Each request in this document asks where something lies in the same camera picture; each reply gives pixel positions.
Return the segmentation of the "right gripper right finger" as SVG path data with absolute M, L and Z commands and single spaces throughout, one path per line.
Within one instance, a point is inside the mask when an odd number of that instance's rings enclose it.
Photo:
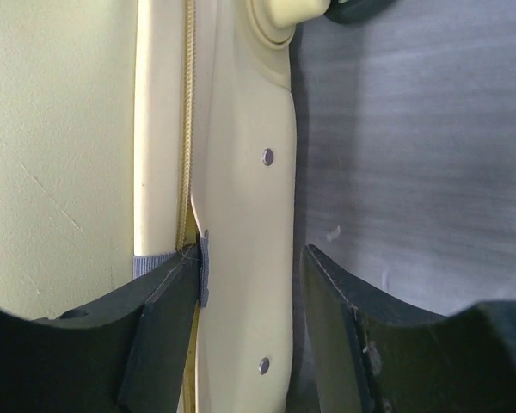
M 442 316 L 313 245 L 301 281 L 322 411 L 516 412 L 516 300 Z

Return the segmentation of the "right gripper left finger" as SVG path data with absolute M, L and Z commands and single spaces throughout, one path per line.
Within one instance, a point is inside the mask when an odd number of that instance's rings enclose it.
M 0 412 L 174 412 L 199 295 L 191 245 L 56 319 L 0 310 Z

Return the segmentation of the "yellow suitcase black lining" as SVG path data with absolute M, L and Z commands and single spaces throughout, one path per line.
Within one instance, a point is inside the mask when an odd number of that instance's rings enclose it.
M 200 250 L 174 412 L 284 412 L 290 45 L 383 1 L 0 1 L 0 310 L 56 319 Z

